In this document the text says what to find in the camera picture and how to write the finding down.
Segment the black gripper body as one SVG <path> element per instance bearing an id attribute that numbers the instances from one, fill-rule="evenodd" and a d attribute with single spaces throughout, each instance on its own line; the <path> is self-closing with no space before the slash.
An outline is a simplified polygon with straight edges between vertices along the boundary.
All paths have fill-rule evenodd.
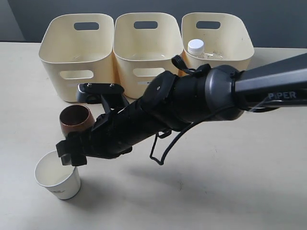
<path id="1" fill-rule="evenodd" d="M 168 127 L 141 108 L 136 100 L 111 121 L 82 135 L 85 156 L 105 159 L 116 158 L 130 152 L 133 145 L 167 130 Z"/>

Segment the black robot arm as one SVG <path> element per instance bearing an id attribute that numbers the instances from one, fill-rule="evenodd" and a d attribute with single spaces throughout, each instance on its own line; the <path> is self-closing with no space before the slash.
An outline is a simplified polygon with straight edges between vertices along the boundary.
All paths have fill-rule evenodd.
<path id="1" fill-rule="evenodd" d="M 202 122 L 233 121 L 244 111 L 265 113 L 307 104 L 306 54 L 245 71 L 209 64 L 190 69 L 179 55 L 172 63 L 185 76 L 160 73 L 132 103 L 118 84 L 80 84 L 77 99 L 101 104 L 105 113 L 56 145 L 62 164 L 82 166 L 88 157 L 114 159 L 151 136 L 165 138 L 173 131 L 178 141 Z"/>

